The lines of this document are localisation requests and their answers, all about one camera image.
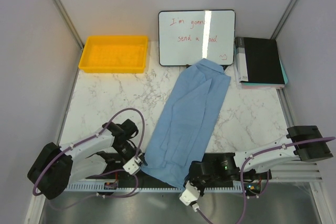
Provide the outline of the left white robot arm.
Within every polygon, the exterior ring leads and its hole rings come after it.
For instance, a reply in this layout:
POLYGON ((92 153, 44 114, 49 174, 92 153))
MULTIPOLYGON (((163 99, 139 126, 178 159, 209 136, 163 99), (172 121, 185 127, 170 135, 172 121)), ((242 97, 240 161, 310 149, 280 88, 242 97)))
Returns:
POLYGON ((48 143, 28 171, 27 178, 49 200, 81 179, 94 175, 111 178, 115 165, 105 152, 110 147, 125 161, 123 169, 130 175, 136 174, 141 165, 146 164, 141 150, 129 142, 138 132, 135 123, 127 119, 122 124, 105 123, 92 136, 63 146, 48 143))

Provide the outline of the blue long sleeve shirt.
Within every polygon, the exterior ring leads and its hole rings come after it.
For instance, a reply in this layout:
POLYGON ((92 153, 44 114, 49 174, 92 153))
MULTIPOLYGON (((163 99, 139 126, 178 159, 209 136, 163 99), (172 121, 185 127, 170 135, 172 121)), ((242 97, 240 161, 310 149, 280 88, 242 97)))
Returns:
POLYGON ((191 163, 204 156, 229 84, 223 67, 208 59, 179 75, 146 147, 144 173, 183 188, 191 163))

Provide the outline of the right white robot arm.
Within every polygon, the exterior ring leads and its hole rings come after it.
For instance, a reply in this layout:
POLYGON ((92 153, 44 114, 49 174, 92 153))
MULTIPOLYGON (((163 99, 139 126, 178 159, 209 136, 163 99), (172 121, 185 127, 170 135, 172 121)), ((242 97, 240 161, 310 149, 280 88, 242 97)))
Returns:
POLYGON ((317 126, 292 126, 287 132, 287 135, 252 150, 206 154, 202 161, 193 161, 181 198, 187 202, 197 200, 214 184, 267 179, 274 166, 289 161, 298 159, 311 163, 332 158, 327 143, 335 137, 323 137, 317 126))

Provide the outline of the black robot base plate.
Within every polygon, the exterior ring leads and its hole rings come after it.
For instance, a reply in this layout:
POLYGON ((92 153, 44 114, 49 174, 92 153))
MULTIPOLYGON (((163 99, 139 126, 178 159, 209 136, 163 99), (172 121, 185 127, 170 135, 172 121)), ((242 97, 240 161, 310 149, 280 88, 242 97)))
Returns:
MULTIPOLYGON (((195 188, 202 193, 205 188, 211 186, 224 187, 231 186, 234 181, 253 182, 258 178, 267 178, 267 172, 257 173, 254 169, 243 172, 236 165, 235 158, 234 153, 205 154, 202 161, 192 161, 188 174, 183 177, 181 188, 195 188)), ((45 174, 45 180, 49 183, 50 190, 53 190, 56 195, 61 194, 69 184, 81 179, 107 179, 117 172, 126 172, 125 176, 116 180, 124 187, 129 184, 130 176, 138 175, 139 186, 178 188, 177 183, 172 181, 172 177, 164 177, 162 174, 155 175, 149 172, 148 168, 149 165, 143 153, 134 157, 133 152, 120 155, 100 151, 79 163, 75 163, 71 155, 64 154, 51 165, 45 174)))

